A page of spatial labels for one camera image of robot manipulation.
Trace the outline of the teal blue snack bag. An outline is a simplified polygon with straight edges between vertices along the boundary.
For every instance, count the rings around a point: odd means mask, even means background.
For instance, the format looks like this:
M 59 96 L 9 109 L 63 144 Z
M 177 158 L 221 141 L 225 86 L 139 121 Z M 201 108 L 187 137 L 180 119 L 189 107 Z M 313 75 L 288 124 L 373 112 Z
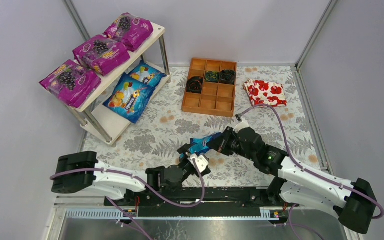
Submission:
M 205 154 L 210 150 L 207 144 L 221 135 L 221 132 L 216 132 L 203 138 L 190 138 L 188 151 L 191 154 L 196 154 L 197 156 Z

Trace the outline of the blue candy bag underneath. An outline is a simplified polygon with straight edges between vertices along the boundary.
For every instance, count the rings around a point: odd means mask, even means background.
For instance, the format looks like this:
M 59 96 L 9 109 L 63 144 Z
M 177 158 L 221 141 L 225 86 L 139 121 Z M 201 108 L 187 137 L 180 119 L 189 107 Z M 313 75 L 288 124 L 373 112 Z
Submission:
M 142 116 L 154 91 L 154 87 L 123 73 L 112 95 L 103 105 L 135 124 Z

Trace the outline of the blue fruit candy bag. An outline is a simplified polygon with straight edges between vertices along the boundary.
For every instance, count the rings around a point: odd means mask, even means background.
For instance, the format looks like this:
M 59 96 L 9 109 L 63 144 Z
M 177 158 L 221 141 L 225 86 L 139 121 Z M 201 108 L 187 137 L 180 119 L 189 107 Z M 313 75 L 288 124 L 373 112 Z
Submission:
M 134 80 L 156 88 L 167 75 L 143 60 L 128 74 Z

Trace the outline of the purple grape candy bag front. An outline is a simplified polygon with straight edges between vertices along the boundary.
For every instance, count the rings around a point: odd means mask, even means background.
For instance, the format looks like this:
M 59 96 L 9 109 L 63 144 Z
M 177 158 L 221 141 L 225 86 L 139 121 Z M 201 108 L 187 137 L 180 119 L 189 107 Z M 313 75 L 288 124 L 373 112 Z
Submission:
M 128 49 L 120 42 L 96 35 L 73 51 L 74 58 L 83 66 L 106 76 L 130 59 Z

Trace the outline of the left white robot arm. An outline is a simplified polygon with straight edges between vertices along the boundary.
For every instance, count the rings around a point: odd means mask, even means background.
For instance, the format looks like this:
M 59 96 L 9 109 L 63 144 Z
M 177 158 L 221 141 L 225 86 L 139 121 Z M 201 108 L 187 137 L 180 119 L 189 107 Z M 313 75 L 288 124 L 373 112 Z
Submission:
M 200 179 L 209 174 L 210 150 L 206 143 L 185 144 L 178 149 L 179 163 L 168 167 L 148 168 L 144 171 L 115 167 L 97 159 L 94 151 L 84 151 L 59 157 L 51 191 L 56 194 L 93 193 L 122 200 L 128 192 L 147 190 L 177 190 L 191 175 Z

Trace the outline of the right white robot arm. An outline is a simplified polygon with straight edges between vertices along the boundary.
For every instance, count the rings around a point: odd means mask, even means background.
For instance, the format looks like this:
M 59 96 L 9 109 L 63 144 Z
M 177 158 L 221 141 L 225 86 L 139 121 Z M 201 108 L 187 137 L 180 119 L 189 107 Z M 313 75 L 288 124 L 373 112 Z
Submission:
M 368 233 L 377 199 L 367 180 L 338 178 L 294 161 L 286 151 L 266 144 L 250 127 L 227 127 L 207 146 L 225 156 L 244 157 L 260 172 L 274 176 L 269 189 L 275 198 L 309 206 L 337 218 L 356 233 Z

